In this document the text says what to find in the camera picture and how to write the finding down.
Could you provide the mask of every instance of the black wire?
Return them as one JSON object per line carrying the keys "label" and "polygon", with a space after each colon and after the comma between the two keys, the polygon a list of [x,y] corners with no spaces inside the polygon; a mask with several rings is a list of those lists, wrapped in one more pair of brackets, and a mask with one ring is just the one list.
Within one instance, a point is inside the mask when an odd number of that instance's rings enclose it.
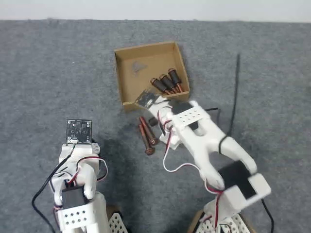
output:
{"label": "black wire", "polygon": [[233,129],[233,123],[234,123],[234,117],[235,117],[235,111],[237,107],[237,100],[238,100],[238,87],[239,87],[239,73],[240,73],[240,54],[237,55],[237,64],[236,64],[236,69],[235,69],[235,87],[234,87],[234,100],[233,100],[233,108],[232,108],[232,113],[231,113],[231,120],[230,120],[230,126],[229,130],[226,133],[226,135],[220,140],[219,145],[218,145],[218,152],[221,154],[221,145],[223,141],[231,136],[232,134],[232,129]]}
{"label": "black wire", "polygon": [[264,199],[261,199],[261,202],[262,202],[262,205],[263,205],[264,209],[266,210],[266,212],[267,212],[267,214],[268,214],[268,216],[269,216],[269,218],[271,220],[271,231],[270,231],[270,233],[273,233],[273,231],[274,231],[274,219],[273,219],[273,217],[272,217],[268,207],[266,206],[266,203],[264,202]]}
{"label": "black wire", "polygon": [[54,170],[51,172],[51,174],[47,177],[47,179],[45,180],[45,182],[43,183],[42,187],[39,189],[39,191],[34,195],[32,201],[31,201],[31,205],[33,207],[33,209],[40,215],[40,217],[48,224],[51,232],[55,233],[55,230],[52,226],[52,224],[50,223],[50,221],[44,216],[44,214],[39,211],[39,209],[36,207],[35,205],[35,200],[37,199],[37,197],[42,193],[42,191],[44,190],[44,188],[47,186],[47,184],[49,183],[50,179],[52,178],[52,176],[55,174],[55,172],[57,172],[57,170],[71,157],[72,153],[73,153],[73,150],[75,148],[75,144],[73,145],[73,148],[70,152],[70,154],[65,158],[63,159],[62,162],[60,162],[56,168],[54,168]]}
{"label": "black wire", "polygon": [[222,224],[220,224],[220,226],[222,226],[222,225],[227,226],[227,227],[229,228],[230,233],[232,233],[232,231],[231,231],[231,227],[230,227],[230,225],[229,225],[229,224],[226,224],[226,223],[222,223]]}
{"label": "black wire", "polygon": [[216,124],[217,126],[219,126],[219,117],[220,117],[220,112],[221,112],[221,109],[220,108],[207,108],[207,109],[204,109],[206,112],[208,111],[213,111],[213,110],[217,110],[217,118],[216,118]]}
{"label": "black wire", "polygon": [[[64,170],[67,169],[67,168],[68,168],[68,166],[65,167],[65,168],[63,168],[63,169],[61,169],[59,172],[64,171]],[[51,186],[53,192],[55,192],[55,188],[54,188],[54,185],[53,185],[53,183],[52,183],[52,179],[50,179],[50,186]]]}

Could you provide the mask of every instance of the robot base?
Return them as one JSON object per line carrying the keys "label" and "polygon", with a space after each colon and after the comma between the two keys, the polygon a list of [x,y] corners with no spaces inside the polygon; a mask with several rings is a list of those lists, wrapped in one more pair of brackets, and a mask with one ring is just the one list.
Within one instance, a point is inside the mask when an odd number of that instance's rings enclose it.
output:
{"label": "robot base", "polygon": [[200,222],[200,219],[204,219],[205,217],[206,215],[203,210],[198,211],[187,233],[256,233],[241,214],[221,221],[216,230],[214,230],[213,221],[207,220],[204,223]]}

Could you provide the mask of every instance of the robotic arm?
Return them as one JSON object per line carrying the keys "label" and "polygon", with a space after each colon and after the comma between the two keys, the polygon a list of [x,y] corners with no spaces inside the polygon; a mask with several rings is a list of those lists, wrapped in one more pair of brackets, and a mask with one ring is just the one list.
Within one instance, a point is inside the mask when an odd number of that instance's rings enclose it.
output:
{"label": "robotic arm", "polygon": [[[108,169],[99,157],[99,145],[91,142],[91,130],[91,120],[67,120],[67,143],[62,146],[59,163],[69,154],[71,157],[50,180],[54,209],[63,233],[111,232],[105,198],[96,191],[97,181],[106,177]],[[97,178],[101,160],[106,174]]]}
{"label": "robotic arm", "polygon": [[[174,102],[160,95],[144,91],[136,104],[148,109],[159,120],[160,140],[175,150],[183,143],[194,158],[201,178],[219,190],[219,199],[204,207],[207,216],[215,218],[218,207],[219,222],[239,213],[245,207],[271,193],[264,177],[250,155],[211,120],[210,115],[196,101]],[[220,152],[233,163],[216,170],[209,161],[212,152]]]}

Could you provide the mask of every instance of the open cardboard tray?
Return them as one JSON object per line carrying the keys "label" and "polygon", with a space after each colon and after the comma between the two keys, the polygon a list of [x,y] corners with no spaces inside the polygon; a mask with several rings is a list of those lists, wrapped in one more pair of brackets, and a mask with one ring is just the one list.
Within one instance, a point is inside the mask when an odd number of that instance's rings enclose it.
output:
{"label": "open cardboard tray", "polygon": [[[169,68],[176,69],[184,92],[166,97],[188,100],[190,90],[188,77],[178,45],[175,42],[127,47],[114,52],[120,99],[126,111],[139,108],[134,102],[143,90],[151,88],[153,92],[160,93],[150,84],[150,79],[159,78],[161,74],[168,75]],[[133,64],[140,64],[145,68],[135,72]]]}

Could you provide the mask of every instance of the cable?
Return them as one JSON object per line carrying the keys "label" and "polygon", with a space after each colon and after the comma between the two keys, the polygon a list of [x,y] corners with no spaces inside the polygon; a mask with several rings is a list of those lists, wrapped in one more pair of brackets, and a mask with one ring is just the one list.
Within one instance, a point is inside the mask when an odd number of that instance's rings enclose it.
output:
{"label": "cable", "polygon": [[204,110],[206,112],[217,110],[216,124],[217,124],[217,126],[219,126],[219,117],[220,117],[221,109],[220,108],[207,108],[207,109],[204,109]]}
{"label": "cable", "polygon": [[170,130],[169,137],[168,137],[168,139],[167,139],[166,148],[165,148],[165,154],[164,154],[164,158],[163,158],[163,167],[164,167],[164,169],[165,169],[166,171],[168,171],[168,172],[177,172],[177,171],[178,171],[179,169],[181,169],[183,166],[192,166],[192,167],[195,167],[196,169],[198,169],[198,171],[200,172],[200,169],[199,169],[196,165],[191,164],[191,163],[184,163],[184,164],[180,165],[178,168],[176,168],[176,169],[174,169],[174,170],[169,170],[169,169],[166,168],[166,166],[165,166],[165,159],[166,159],[166,156],[167,156],[167,154],[168,154],[168,152],[169,152],[169,149],[170,149],[171,137],[172,137],[172,131]]}
{"label": "cable", "polygon": [[[64,169],[62,169],[62,171],[60,171],[60,172],[55,173],[53,176],[60,175],[60,176],[58,176],[58,177],[61,177],[61,176],[63,176],[64,174],[70,175],[70,180],[72,179],[72,175],[71,175],[69,172],[64,171]],[[50,186],[51,186],[52,191],[55,192],[55,188],[54,188],[52,179],[50,179]]]}
{"label": "cable", "polygon": [[220,140],[219,145],[218,145],[218,152],[219,154],[222,154],[221,152],[221,145],[223,141],[231,136],[232,134],[232,129],[233,129],[233,122],[234,122],[234,117],[235,117],[235,111],[236,111],[236,106],[237,106],[237,100],[238,100],[238,87],[239,87],[239,74],[240,74],[240,54],[237,55],[237,64],[236,64],[236,69],[235,69],[235,87],[234,87],[234,100],[233,100],[233,108],[232,108],[232,113],[231,113],[231,120],[230,120],[230,126],[227,134]]}
{"label": "cable", "polygon": [[[67,168],[68,168],[68,166],[64,167],[63,169],[60,170],[60,172],[61,172],[61,171],[64,171],[64,170],[67,169]],[[52,179],[50,179],[50,187],[51,187],[52,191],[55,192],[54,186],[53,186],[53,184],[52,184]]]}
{"label": "cable", "polygon": [[267,214],[271,220],[271,231],[270,231],[270,233],[273,233],[274,232],[274,219],[273,219],[272,214],[270,213],[266,203],[264,202],[264,199],[261,199],[261,202],[262,202],[262,205],[263,205],[264,209],[266,210],[266,212],[267,212]]}
{"label": "cable", "polygon": [[43,183],[42,187],[39,189],[39,191],[36,192],[36,194],[34,195],[32,201],[31,201],[31,205],[33,207],[33,209],[40,215],[40,217],[48,224],[51,232],[55,233],[55,230],[52,226],[52,224],[50,223],[50,221],[44,216],[44,214],[39,211],[39,209],[36,207],[35,205],[35,200],[37,199],[37,197],[42,193],[42,191],[44,190],[44,188],[47,186],[47,184],[49,183],[50,179],[52,178],[52,176],[55,174],[55,172],[57,172],[57,170],[71,157],[72,153],[73,153],[73,150],[75,148],[75,144],[73,145],[73,148],[70,152],[70,154],[65,158],[63,159],[62,162],[60,162],[56,168],[54,168],[54,170],[51,172],[51,174],[47,177],[47,179],[45,180],[45,182]]}
{"label": "cable", "polygon": [[232,233],[232,231],[231,231],[231,227],[230,227],[230,225],[229,225],[229,224],[226,224],[226,223],[221,223],[221,224],[219,224],[219,225],[220,225],[220,226],[222,226],[222,225],[227,226],[227,227],[229,228],[230,233]]}
{"label": "cable", "polygon": [[107,177],[107,175],[108,175],[107,163],[106,163],[106,161],[103,158],[96,157],[96,156],[89,156],[89,157],[84,157],[84,158],[79,159],[78,162],[77,162],[77,171],[74,174],[74,176],[76,176],[78,174],[78,172],[79,172],[79,168],[78,168],[79,163],[81,161],[83,161],[83,160],[89,160],[89,159],[98,159],[100,161],[103,161],[103,163],[105,164],[105,167],[106,167],[106,173],[103,176],[101,176],[100,178],[97,178],[97,181],[102,181],[103,179],[105,179]]}
{"label": "cable", "polygon": [[216,203],[215,203],[215,224],[214,224],[214,228],[216,229],[217,224],[218,224],[218,213],[219,213],[219,208],[218,208],[218,204],[219,204],[219,199],[220,196],[223,194],[223,192],[220,192],[217,197],[216,197]]}

